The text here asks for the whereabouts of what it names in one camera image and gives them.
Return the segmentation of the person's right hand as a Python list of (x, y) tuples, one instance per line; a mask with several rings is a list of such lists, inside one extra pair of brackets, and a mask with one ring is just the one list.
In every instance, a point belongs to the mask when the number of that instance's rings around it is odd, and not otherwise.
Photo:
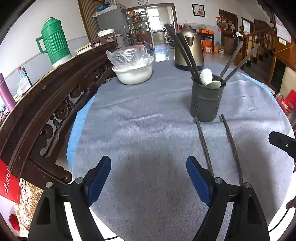
[(296, 196), (294, 197), (294, 199), (292, 199), (291, 201), (289, 201), (287, 204), (286, 204), (286, 209), (290, 209), (290, 208), (296, 208)]

